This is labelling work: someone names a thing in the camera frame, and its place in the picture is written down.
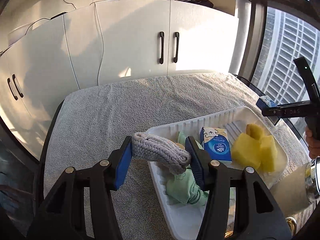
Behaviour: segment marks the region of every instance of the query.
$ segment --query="table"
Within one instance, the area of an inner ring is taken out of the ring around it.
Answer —
[[[258,95],[231,74],[191,74],[119,82],[76,91],[66,97],[52,130],[44,174],[46,195],[69,166],[93,166],[119,148],[124,137],[150,127],[247,106],[265,123],[289,157],[283,176],[309,161],[291,129],[274,126],[255,106]],[[112,192],[124,239],[172,239],[147,162],[132,160],[123,186]],[[297,215],[299,227],[311,212]],[[88,192],[87,232],[93,236]]]

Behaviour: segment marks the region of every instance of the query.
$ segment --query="blue tissue pack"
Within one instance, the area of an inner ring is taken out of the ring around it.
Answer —
[[[260,110],[266,108],[266,107],[276,107],[277,104],[272,101],[272,99],[269,96],[262,96],[259,97],[256,106],[260,108]]]
[[[262,96],[259,97],[256,106],[259,107],[260,110],[266,108],[266,107],[276,107],[278,106],[269,96]],[[268,116],[268,119],[276,125],[280,118],[277,116]]]
[[[202,127],[200,143],[211,159],[231,162],[230,145],[227,130],[220,128]]]

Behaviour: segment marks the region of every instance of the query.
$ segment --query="yellow sponge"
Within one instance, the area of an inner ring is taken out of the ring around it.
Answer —
[[[263,129],[255,123],[247,124],[246,133],[256,140],[260,140],[264,136]]]
[[[260,152],[261,170],[264,172],[275,171],[278,151],[276,148],[275,139],[272,135],[264,136],[260,139]]]
[[[260,167],[260,142],[251,136],[241,133],[231,148],[232,161],[243,166],[251,166],[255,170]]]

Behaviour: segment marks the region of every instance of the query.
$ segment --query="white cabinet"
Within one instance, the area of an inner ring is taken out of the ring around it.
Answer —
[[[95,5],[63,15],[71,63],[80,89],[98,86],[103,43]]]
[[[63,17],[39,26],[6,52],[22,95],[19,100],[47,134],[53,115],[64,98],[79,90],[68,53]]]
[[[99,85],[167,74],[170,0],[103,1],[96,8],[103,37]]]
[[[168,75],[218,71],[227,73],[238,19],[201,5],[171,1]],[[175,63],[179,33],[178,59]]]
[[[6,54],[0,57],[0,116],[12,134],[39,160],[45,134],[29,114],[15,88]]]

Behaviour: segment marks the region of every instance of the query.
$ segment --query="hand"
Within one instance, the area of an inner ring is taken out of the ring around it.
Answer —
[[[311,159],[315,159],[317,158],[317,156],[320,156],[320,141],[312,137],[312,131],[307,126],[306,126],[306,141],[309,145],[308,146],[309,157]]]

